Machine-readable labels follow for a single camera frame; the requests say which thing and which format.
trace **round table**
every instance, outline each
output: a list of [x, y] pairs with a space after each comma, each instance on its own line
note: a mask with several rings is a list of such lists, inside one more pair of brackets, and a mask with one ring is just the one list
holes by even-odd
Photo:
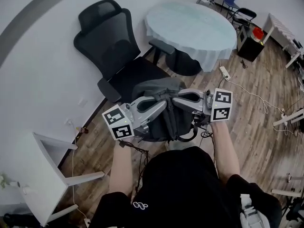
[[166, 62], [182, 75], [201, 69], [210, 72], [218, 59], [229, 59], [237, 48], [237, 33], [230, 22], [203, 5], [164, 3], [149, 11], [145, 23], [147, 36], [176, 48]]

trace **white marker cube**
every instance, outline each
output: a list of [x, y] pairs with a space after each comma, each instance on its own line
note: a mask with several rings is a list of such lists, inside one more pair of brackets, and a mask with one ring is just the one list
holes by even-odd
[[215, 89], [213, 96], [211, 122], [227, 121], [232, 111], [233, 93], [224, 89]]
[[102, 115], [115, 140], [134, 136], [132, 123], [119, 105], [113, 106]]

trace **t-shirt sleeve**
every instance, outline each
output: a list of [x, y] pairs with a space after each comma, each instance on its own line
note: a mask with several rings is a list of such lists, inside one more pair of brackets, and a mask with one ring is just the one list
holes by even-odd
[[249, 194], [252, 205], [268, 218], [270, 227], [279, 227], [282, 219], [282, 209], [276, 197], [263, 192], [257, 184], [249, 183], [239, 175], [231, 176], [226, 187], [238, 203], [241, 203], [241, 194]]
[[98, 204], [90, 228], [124, 227], [130, 210], [131, 199], [124, 193], [105, 194]]

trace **backpack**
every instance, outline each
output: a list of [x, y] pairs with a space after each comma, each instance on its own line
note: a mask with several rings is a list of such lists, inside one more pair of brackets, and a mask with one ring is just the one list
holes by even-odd
[[[149, 132], [142, 140], [148, 142], [162, 142], [179, 140], [188, 142], [193, 140], [198, 132], [197, 126], [192, 124], [193, 114], [187, 112], [172, 103], [172, 98], [178, 97], [180, 90], [186, 89], [185, 83], [178, 78], [162, 78], [149, 80], [136, 85], [133, 89], [132, 99], [142, 96], [153, 96], [155, 102], [167, 101], [166, 109], [154, 121], [148, 123]], [[146, 104], [143, 109], [147, 110], [153, 103]], [[193, 136], [189, 139], [181, 138], [193, 129]]]

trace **white logo on shirt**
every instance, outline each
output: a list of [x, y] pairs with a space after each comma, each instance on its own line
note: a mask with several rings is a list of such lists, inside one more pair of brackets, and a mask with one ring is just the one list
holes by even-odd
[[133, 206], [135, 208], [141, 208], [142, 210], [145, 210], [148, 207], [148, 204], [144, 204], [141, 202], [133, 202]]

